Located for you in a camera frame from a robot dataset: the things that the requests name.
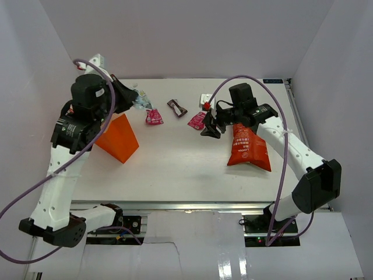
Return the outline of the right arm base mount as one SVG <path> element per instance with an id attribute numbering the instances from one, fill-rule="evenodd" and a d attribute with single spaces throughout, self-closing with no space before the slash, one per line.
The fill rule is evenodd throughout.
<path id="1" fill-rule="evenodd" d="M 244 215 L 238 223 L 243 227 L 246 248 L 266 247 L 265 240 L 270 220 L 264 215 Z M 300 239 L 296 221 L 292 221 L 283 233 L 272 243 L 271 247 L 298 247 Z"/>

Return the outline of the red chips bag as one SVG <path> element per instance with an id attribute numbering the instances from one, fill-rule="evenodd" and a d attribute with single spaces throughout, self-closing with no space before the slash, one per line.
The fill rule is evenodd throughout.
<path id="1" fill-rule="evenodd" d="M 266 142 L 250 128 L 233 125 L 231 156 L 227 166 L 249 163 L 268 172 L 272 171 Z"/>

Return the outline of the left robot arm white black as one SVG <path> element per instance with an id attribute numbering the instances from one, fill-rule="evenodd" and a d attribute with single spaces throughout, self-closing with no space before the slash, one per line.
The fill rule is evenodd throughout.
<path id="1" fill-rule="evenodd" d="M 84 148 L 93 141 L 109 119 L 112 96 L 114 111 L 129 110 L 138 94 L 110 76 L 114 91 L 98 74 L 79 76 L 71 86 L 72 100 L 65 103 L 51 137 L 48 175 L 37 206 L 19 230 L 42 238 L 58 247 L 75 247 L 85 233 L 106 228 L 111 233 L 122 229 L 123 211 L 114 204 L 100 204 L 84 211 L 71 211 L 71 201 L 80 171 L 89 156 Z"/>

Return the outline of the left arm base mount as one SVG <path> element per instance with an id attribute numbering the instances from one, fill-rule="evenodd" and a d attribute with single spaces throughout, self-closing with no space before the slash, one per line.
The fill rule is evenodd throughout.
<path id="1" fill-rule="evenodd" d="M 123 229 L 97 230 L 87 235 L 86 244 L 90 245 L 141 245 L 145 238 L 147 217 L 123 216 L 119 219 L 118 226 L 129 229 L 136 237 Z"/>

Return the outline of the pink snack packet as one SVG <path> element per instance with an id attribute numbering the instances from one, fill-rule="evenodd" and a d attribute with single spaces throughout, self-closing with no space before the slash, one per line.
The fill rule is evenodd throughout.
<path id="1" fill-rule="evenodd" d="M 205 118 L 206 113 L 205 112 L 199 112 L 196 114 L 192 119 L 188 122 L 188 125 L 198 131 L 203 130 L 205 125 L 203 123 L 203 120 Z"/>
<path id="2" fill-rule="evenodd" d="M 147 116 L 145 123 L 147 125 L 161 125 L 164 123 L 158 109 L 146 110 Z"/>

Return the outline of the blue table label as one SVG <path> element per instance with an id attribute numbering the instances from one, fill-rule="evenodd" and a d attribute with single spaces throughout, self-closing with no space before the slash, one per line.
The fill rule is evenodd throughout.
<path id="1" fill-rule="evenodd" d="M 283 84 L 282 79 L 263 79 L 264 84 Z"/>

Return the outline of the aluminium right side rail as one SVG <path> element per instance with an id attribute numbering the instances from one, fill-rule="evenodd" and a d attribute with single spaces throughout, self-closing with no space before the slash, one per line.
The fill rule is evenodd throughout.
<path id="1" fill-rule="evenodd" d="M 340 165 L 335 160 L 325 160 L 307 147 L 304 127 L 295 104 L 291 79 L 285 82 L 288 99 L 300 131 L 300 138 L 288 136 L 288 165 L 298 179 L 291 194 L 281 201 L 286 210 L 310 214 L 339 195 Z"/>

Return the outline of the brown chocolate wrapper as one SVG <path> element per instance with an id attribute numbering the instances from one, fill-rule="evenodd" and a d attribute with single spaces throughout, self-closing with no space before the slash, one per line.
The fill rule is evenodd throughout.
<path id="1" fill-rule="evenodd" d="M 170 101 L 167 102 L 167 105 L 173 110 L 174 114 L 178 118 L 183 117 L 188 112 L 187 109 L 185 109 L 185 108 L 183 108 L 182 106 L 179 105 L 179 103 L 176 99 L 171 99 Z"/>

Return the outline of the pink snack packet left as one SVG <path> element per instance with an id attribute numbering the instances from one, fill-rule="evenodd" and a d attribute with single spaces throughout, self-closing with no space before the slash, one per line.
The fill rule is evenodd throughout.
<path id="1" fill-rule="evenodd" d="M 164 123 L 158 109 L 146 110 L 147 116 L 145 123 L 147 125 L 161 125 Z"/>

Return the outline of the orange paper bag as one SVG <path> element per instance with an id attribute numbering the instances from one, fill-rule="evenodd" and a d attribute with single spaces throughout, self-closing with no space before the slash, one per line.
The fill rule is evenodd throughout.
<path id="1" fill-rule="evenodd" d="M 127 116 L 113 117 L 108 128 L 95 144 L 124 164 L 138 149 L 139 144 Z"/>

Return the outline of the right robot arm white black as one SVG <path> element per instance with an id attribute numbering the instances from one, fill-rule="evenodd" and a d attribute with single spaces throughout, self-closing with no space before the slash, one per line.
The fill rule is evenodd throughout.
<path id="1" fill-rule="evenodd" d="M 228 108 L 222 108 L 210 94 L 200 96 L 199 107 L 206 111 L 201 134 L 219 139 L 226 126 L 242 124 L 286 159 L 298 179 L 290 195 L 265 208 L 263 225 L 267 231 L 278 232 L 284 220 L 300 213 L 310 214 L 340 195 L 342 167 L 337 160 L 325 160 L 286 130 L 275 109 L 257 103 L 249 84 L 232 86 L 229 92 Z"/>

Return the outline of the grey Himalaya mint packet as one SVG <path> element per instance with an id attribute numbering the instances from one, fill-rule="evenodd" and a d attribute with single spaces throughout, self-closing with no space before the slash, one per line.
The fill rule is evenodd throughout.
<path id="1" fill-rule="evenodd" d="M 134 91 L 138 94 L 136 100 L 133 102 L 134 108 L 138 110 L 152 110 L 153 105 L 147 94 L 143 90 L 134 89 Z"/>

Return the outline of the pink snack packet right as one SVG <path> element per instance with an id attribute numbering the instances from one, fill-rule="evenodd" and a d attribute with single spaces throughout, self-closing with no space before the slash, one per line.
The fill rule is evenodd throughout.
<path id="1" fill-rule="evenodd" d="M 198 131 L 203 130 L 205 125 L 203 123 L 203 120 L 205 118 L 206 113 L 205 112 L 199 112 L 196 114 L 192 119 L 188 122 L 188 125 Z"/>

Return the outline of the aluminium front rail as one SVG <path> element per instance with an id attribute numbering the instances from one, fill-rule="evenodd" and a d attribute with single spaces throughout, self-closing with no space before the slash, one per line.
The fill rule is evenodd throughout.
<path id="1" fill-rule="evenodd" d="M 207 210 L 241 210 L 256 211 L 267 207 L 270 202 L 206 202 L 206 201 L 73 201 L 72 209 L 86 209 L 98 204 L 115 204 L 129 210 L 164 210 L 164 211 L 207 211 Z"/>

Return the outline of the aluminium rail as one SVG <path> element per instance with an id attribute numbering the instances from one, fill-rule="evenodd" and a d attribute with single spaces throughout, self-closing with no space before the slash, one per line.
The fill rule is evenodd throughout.
<path id="1" fill-rule="evenodd" d="M 300 138 L 288 136 L 288 165 L 298 179 L 291 194 L 281 201 L 286 210 L 310 214 L 339 195 L 340 165 L 335 160 L 325 160 L 307 147 L 304 127 L 295 104 L 291 79 L 285 82 L 288 99 L 300 131 Z"/>
<path id="2" fill-rule="evenodd" d="M 267 207 L 270 202 L 206 202 L 206 201 L 73 201 L 72 209 L 86 209 L 98 204 L 115 204 L 129 210 L 164 210 L 164 211 L 207 211 L 207 210 L 241 210 L 256 211 Z"/>

